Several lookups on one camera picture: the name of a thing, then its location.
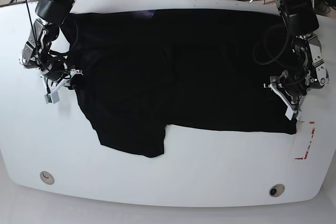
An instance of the white table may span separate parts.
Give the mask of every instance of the white table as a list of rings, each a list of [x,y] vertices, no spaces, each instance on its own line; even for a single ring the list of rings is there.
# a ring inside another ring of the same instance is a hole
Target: white table
[[[29,6],[35,19],[36,3]],[[72,12],[169,8],[278,14],[271,6],[226,0],[78,0]],[[30,32],[26,6],[2,7],[0,149],[8,173],[23,186],[130,204],[227,207],[309,200],[319,192],[336,149],[336,20],[319,22],[330,84],[309,92],[296,135],[169,126],[165,154],[149,159],[101,146],[73,91],[62,88],[59,103],[45,104],[39,74],[18,61]],[[61,36],[53,47],[66,51],[68,44]],[[309,145],[307,158],[296,159],[304,158]],[[53,185],[41,181],[44,170],[54,176]],[[275,184],[286,187],[278,198],[269,196]]]

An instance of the black shirt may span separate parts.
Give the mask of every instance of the black shirt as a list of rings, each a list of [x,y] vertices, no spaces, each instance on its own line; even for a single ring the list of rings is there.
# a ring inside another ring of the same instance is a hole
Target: black shirt
[[[206,9],[153,13],[71,14],[61,27],[73,47],[68,65],[84,74],[71,84],[102,145],[156,157],[164,153],[168,124],[295,134],[286,105],[263,88],[283,68],[259,66],[251,56],[280,17]],[[269,48],[276,52],[283,42],[275,34]],[[294,66],[295,58],[289,47],[280,59]]]

